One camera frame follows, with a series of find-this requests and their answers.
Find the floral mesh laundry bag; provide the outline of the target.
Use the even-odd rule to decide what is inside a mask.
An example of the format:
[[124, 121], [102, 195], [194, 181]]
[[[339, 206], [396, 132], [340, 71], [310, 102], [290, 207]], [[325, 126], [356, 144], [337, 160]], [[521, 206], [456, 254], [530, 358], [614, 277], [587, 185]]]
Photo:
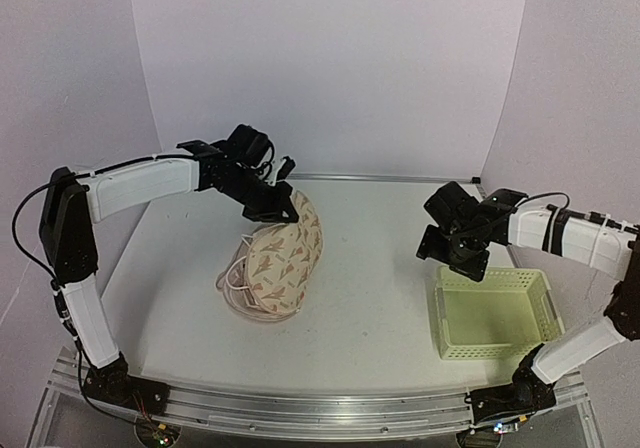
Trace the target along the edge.
[[242, 262], [246, 310], [259, 320], [298, 313], [322, 255], [322, 226], [313, 203], [299, 190], [292, 202], [299, 220], [254, 232]]

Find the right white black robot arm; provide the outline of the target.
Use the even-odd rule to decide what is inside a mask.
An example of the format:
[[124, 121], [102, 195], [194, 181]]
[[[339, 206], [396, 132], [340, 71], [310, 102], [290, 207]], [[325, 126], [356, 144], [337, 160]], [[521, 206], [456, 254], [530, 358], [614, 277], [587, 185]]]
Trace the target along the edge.
[[568, 194], [536, 195], [501, 188], [483, 199], [452, 181], [424, 203], [431, 219], [417, 248], [473, 282], [488, 270], [490, 249], [502, 246], [566, 262], [579, 271], [604, 277], [615, 286], [600, 313], [545, 343], [525, 365], [526, 373], [509, 382], [503, 401], [524, 411], [574, 368], [603, 352], [639, 337], [639, 226], [598, 211], [575, 211]]

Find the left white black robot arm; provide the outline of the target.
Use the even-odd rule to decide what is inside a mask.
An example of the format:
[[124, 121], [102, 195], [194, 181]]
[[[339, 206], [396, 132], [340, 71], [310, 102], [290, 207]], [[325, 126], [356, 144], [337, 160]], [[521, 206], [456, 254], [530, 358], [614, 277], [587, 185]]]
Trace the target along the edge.
[[52, 173], [39, 237], [54, 303], [74, 343], [100, 369], [94, 385], [110, 403], [127, 403], [135, 390], [132, 379], [111, 366], [122, 354], [97, 288], [98, 226], [157, 200], [207, 191], [238, 203], [247, 220], [291, 224], [299, 218], [288, 182], [295, 166], [266, 133], [240, 124], [218, 141], [194, 139], [95, 170], [63, 166]]

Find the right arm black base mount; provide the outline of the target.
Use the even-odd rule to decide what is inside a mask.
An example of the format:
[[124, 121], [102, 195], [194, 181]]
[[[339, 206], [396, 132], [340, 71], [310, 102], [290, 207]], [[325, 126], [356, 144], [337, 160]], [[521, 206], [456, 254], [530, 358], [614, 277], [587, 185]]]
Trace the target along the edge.
[[519, 367], [508, 384], [474, 389], [465, 397], [475, 427], [509, 422], [556, 405], [555, 383], [545, 383], [531, 368]]

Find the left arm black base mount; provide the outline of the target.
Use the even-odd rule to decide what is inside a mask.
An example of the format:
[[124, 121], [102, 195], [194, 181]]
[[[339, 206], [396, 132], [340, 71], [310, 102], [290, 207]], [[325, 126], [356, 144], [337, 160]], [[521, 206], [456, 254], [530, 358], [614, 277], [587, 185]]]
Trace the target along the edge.
[[131, 375], [122, 353], [102, 368], [89, 365], [81, 388], [90, 400], [146, 415], [164, 414], [170, 394], [170, 387], [164, 382]]

